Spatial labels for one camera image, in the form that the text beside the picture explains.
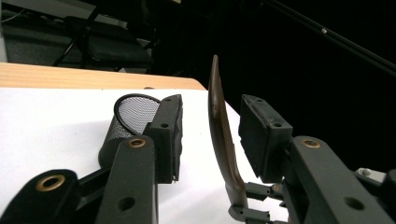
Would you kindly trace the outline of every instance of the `chair leg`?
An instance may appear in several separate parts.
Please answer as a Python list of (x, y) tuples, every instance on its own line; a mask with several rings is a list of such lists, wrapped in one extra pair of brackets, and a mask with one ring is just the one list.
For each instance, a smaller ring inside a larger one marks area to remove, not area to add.
[(69, 46), (67, 47), (67, 49), (64, 51), (64, 53), (61, 55), (61, 57), (59, 57), (55, 63), (52, 64), (52, 66), (58, 66), (59, 63), (61, 63), (61, 61), (64, 59), (64, 57), (69, 53), (70, 49), (73, 48), (73, 46), (76, 44), (77, 38), (73, 38), (70, 43)]

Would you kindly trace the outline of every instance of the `table top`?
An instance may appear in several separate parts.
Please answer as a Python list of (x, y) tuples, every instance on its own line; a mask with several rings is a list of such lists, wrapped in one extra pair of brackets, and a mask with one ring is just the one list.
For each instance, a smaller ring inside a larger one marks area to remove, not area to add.
[(205, 90), (200, 82), (189, 77), (130, 74), (21, 63), (0, 63), (0, 87)]

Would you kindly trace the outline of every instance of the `black chair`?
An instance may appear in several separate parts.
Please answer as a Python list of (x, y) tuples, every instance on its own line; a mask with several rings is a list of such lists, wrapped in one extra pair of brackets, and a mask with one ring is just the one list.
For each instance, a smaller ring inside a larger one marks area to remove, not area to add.
[(72, 40), (53, 66), (62, 63), (70, 49), (77, 45), (82, 53), (80, 68), (90, 64), (112, 67), (115, 71), (121, 68), (150, 69), (154, 61), (147, 49), (154, 46), (154, 36), (144, 47), (130, 30), (95, 20), (99, 15), (104, 15), (134, 27), (154, 30), (149, 24), (145, 0), (97, 0), (90, 3), (94, 3), (95, 8), (88, 19), (74, 16), (64, 18), (65, 30)]

